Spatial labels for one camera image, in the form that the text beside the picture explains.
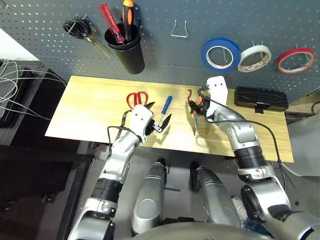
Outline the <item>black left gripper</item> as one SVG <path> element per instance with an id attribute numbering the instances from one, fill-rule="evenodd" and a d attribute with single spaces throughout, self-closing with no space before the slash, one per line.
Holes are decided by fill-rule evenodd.
<path id="1" fill-rule="evenodd" d="M 146 104 L 146 108 L 150 109 L 154 104 L 155 104 L 154 102 L 150 102 L 150 103 Z M 161 127 L 156 125 L 155 120 L 151 119 L 145 128 L 145 135 L 149 136 L 153 131 L 157 131 L 158 133 L 161 133 L 162 131 L 164 131 L 170 122 L 171 116 L 172 115 L 170 114 L 164 119 Z"/>

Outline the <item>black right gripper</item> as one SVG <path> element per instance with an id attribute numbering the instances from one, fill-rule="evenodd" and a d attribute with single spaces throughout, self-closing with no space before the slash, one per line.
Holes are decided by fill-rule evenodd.
<path id="1" fill-rule="evenodd" d="M 207 86 L 201 86 L 198 89 L 198 96 L 199 98 L 199 105 L 196 104 L 193 100 L 189 101 L 189 107 L 190 107 L 190 114 L 196 115 L 201 113 L 203 117 L 207 117 L 207 111 L 209 109 L 209 97 L 205 95 L 205 92 L 208 91 L 209 88 Z"/>

